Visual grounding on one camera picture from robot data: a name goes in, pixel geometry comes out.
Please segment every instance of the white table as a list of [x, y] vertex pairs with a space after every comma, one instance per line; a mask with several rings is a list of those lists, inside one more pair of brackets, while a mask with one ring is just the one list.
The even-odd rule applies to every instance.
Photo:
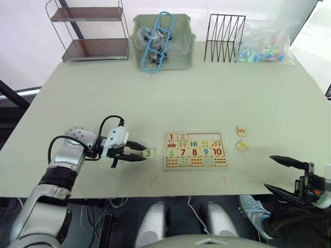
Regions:
[[[293, 191], [303, 171], [269, 155], [315, 163], [324, 176], [330, 158], [330, 106], [304, 68], [296, 65], [203, 61], [196, 42], [190, 70], [152, 76], [129, 61], [60, 64], [0, 152], [0, 196], [28, 197], [47, 167], [51, 139], [70, 127], [96, 132], [108, 115], [124, 117], [129, 140], [156, 148], [142, 162], [86, 162], [75, 198], [263, 194], [269, 183]], [[109, 121], [103, 135], [117, 125]], [[248, 129], [240, 152], [236, 126]], [[163, 170], [164, 133], [220, 131], [229, 169]], [[53, 151], [59, 148], [59, 141]]]

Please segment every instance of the red number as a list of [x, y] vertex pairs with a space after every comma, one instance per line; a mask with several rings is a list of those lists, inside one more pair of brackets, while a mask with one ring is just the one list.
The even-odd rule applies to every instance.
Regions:
[[222, 154], [222, 150], [221, 149], [213, 149], [214, 150], [214, 154], [215, 155], [221, 155]]

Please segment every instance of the wooden shelf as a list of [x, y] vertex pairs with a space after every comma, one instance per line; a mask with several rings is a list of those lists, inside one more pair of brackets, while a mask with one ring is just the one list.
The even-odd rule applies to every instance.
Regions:
[[73, 40], [62, 57], [63, 61], [127, 59], [129, 39]]
[[58, 8], [52, 22], [121, 21], [123, 8], [118, 7], [70, 7]]

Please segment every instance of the wooden puzzle board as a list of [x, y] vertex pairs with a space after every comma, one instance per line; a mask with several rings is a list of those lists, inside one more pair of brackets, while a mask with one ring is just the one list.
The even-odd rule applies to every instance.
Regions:
[[165, 170], [228, 167], [218, 132], [169, 132], [164, 140]]

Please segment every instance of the blue shoe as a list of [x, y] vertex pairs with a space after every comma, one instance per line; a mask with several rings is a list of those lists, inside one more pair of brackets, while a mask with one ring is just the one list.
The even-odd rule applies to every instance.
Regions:
[[270, 212], [264, 209], [260, 201], [251, 195], [239, 196], [240, 210], [246, 216], [264, 239], [272, 239], [263, 229], [263, 222], [270, 217]]

